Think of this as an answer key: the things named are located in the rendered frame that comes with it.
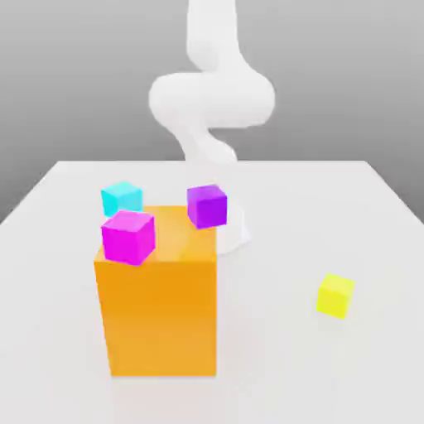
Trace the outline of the small purple cube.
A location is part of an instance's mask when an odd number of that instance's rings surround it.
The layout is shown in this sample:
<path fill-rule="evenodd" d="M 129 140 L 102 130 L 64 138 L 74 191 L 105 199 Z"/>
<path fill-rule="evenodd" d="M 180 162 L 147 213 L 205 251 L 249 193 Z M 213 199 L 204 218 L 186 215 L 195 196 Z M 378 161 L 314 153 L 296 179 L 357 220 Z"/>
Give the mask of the small purple cube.
<path fill-rule="evenodd" d="M 227 224 L 228 197 L 217 185 L 194 186 L 186 194 L 187 213 L 197 229 Z"/>

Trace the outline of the small magenta cube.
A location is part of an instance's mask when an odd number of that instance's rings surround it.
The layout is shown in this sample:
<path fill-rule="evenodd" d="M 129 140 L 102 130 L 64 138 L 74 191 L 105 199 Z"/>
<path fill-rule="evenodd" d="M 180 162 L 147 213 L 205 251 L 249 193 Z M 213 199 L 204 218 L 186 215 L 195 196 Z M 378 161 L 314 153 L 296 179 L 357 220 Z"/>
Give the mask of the small magenta cube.
<path fill-rule="evenodd" d="M 139 266 L 156 248 L 153 214 L 120 210 L 101 232 L 104 256 L 110 261 Z"/>

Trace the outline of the small cyan cube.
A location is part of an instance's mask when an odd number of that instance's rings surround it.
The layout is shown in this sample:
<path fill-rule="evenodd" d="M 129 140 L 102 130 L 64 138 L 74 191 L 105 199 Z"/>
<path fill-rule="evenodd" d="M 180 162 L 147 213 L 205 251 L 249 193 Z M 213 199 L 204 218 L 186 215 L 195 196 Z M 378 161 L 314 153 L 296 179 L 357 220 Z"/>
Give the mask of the small cyan cube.
<path fill-rule="evenodd" d="M 106 217 L 120 210 L 143 210 L 142 189 L 126 181 L 103 188 L 101 198 Z"/>

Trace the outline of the small yellow cube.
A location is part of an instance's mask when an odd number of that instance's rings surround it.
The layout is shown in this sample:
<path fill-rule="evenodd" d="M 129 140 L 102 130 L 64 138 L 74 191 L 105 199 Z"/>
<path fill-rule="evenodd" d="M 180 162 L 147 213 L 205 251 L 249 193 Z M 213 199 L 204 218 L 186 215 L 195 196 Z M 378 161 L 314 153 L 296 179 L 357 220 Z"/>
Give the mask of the small yellow cube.
<path fill-rule="evenodd" d="M 343 320 L 353 292 L 353 280 L 328 273 L 319 286 L 316 310 Z"/>

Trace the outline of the large orange box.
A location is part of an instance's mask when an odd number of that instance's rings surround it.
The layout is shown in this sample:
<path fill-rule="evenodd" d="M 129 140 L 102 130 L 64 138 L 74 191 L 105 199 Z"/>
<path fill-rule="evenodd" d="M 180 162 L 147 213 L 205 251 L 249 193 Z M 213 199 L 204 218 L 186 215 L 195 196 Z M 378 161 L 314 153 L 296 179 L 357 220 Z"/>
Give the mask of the large orange box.
<path fill-rule="evenodd" d="M 210 377 L 217 369 L 216 231 L 183 205 L 148 206 L 157 246 L 139 266 L 94 259 L 114 377 Z"/>

